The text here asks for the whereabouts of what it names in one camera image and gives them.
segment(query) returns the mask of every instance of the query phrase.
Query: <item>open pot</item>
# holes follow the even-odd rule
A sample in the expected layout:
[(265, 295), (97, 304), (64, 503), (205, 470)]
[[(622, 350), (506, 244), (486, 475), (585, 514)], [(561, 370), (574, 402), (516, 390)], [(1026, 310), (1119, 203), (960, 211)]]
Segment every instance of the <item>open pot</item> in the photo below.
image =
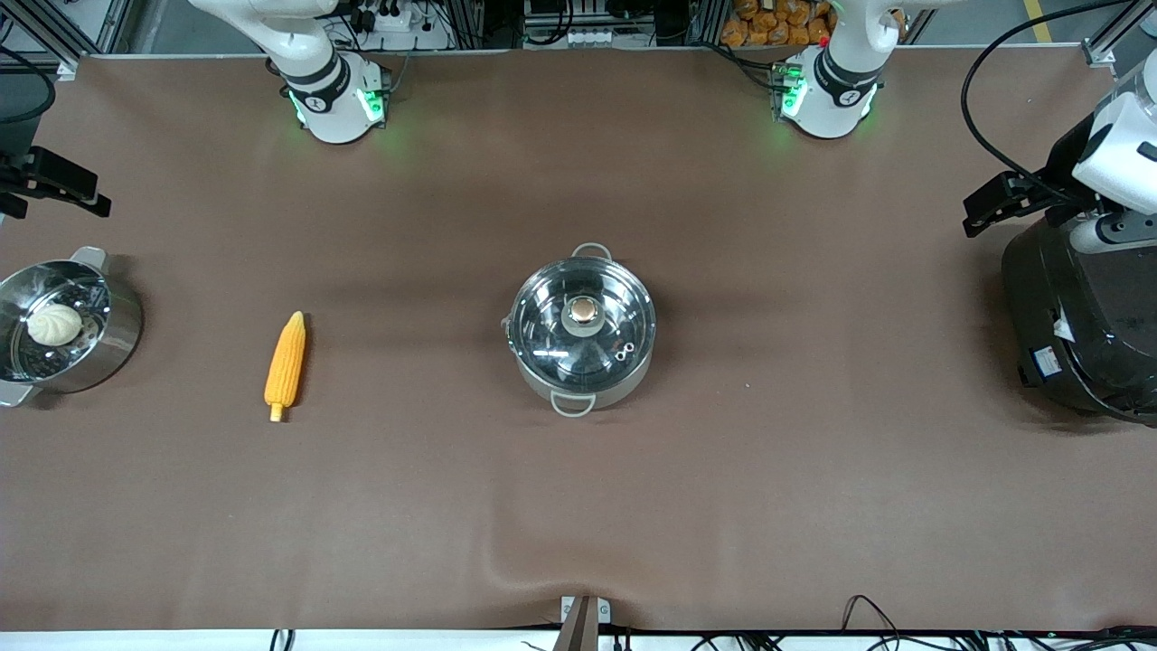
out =
[[(131, 289), (105, 275), (108, 253), (94, 246), (68, 259), (42, 261), (0, 282), (0, 407), (36, 394), (74, 393), (101, 384), (132, 355), (141, 306)], [(32, 340), (28, 321), (49, 305), (67, 305), (80, 333), (61, 346)]]
[[(591, 250), (602, 254), (580, 254)], [(655, 305), (639, 278), (589, 242), (531, 275), (503, 325), (526, 384), (561, 416), (577, 419), (642, 382)]]

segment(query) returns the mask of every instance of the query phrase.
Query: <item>pot handle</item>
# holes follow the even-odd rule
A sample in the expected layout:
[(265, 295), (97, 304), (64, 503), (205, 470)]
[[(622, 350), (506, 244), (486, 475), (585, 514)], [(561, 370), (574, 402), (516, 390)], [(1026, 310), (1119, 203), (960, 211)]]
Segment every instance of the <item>pot handle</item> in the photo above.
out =
[(584, 244), (578, 244), (578, 247), (575, 249), (575, 252), (570, 253), (570, 257), (577, 256), (578, 251), (582, 251), (584, 249), (598, 249), (599, 251), (603, 252), (603, 257), (605, 257), (606, 259), (610, 260), (614, 259), (613, 257), (611, 257), (611, 249), (604, 246), (603, 244), (599, 244), (598, 242), (587, 242)]
[(0, 407), (20, 407), (40, 393), (40, 387), (0, 383)]
[(96, 246), (81, 246), (68, 259), (87, 264), (101, 273), (105, 273), (109, 266), (109, 253)]
[[(581, 412), (565, 412), (561, 407), (559, 407), (558, 399), (560, 399), (560, 398), (562, 400), (573, 400), (575, 402), (587, 401), (587, 407), (583, 408)], [(576, 395), (560, 394), (559, 392), (552, 391), (551, 392), (551, 407), (554, 408), (554, 412), (559, 416), (566, 416), (567, 419), (582, 419), (583, 416), (590, 414), (591, 409), (595, 409), (595, 395), (591, 394), (591, 395), (577, 395), (576, 397)]]

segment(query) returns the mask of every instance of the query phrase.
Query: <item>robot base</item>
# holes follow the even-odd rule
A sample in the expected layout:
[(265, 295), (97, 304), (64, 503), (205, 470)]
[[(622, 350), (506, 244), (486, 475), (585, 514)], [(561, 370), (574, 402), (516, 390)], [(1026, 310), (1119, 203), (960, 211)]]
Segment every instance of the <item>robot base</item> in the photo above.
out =
[(834, 98), (811, 79), (820, 52), (823, 47), (819, 45), (809, 45), (786, 61), (802, 74), (795, 80), (795, 88), (772, 95), (772, 109), (782, 120), (796, 123), (805, 133), (817, 138), (842, 138), (868, 116), (878, 84), (874, 84), (863, 97), (853, 98), (855, 103), (850, 106), (837, 105)]
[(354, 52), (340, 56), (349, 64), (351, 82), (327, 112), (310, 111), (294, 101), (302, 127), (332, 145), (352, 142), (375, 126), (385, 126), (390, 101), (389, 71)]

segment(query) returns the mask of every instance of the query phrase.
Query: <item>white dumpling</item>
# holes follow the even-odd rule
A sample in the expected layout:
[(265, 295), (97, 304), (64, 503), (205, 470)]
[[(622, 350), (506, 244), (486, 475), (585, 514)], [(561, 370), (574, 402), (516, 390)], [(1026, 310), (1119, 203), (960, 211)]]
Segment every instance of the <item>white dumpling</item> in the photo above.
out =
[(42, 347), (62, 347), (76, 339), (80, 313), (66, 304), (46, 304), (28, 317), (28, 336)]

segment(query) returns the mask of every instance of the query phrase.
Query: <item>lid knob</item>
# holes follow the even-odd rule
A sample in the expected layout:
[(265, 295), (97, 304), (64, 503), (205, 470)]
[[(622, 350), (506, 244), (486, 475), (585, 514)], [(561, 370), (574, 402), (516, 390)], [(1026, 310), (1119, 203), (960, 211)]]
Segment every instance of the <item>lid knob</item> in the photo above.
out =
[(570, 301), (570, 318), (575, 323), (590, 323), (598, 316), (598, 303), (587, 296)]

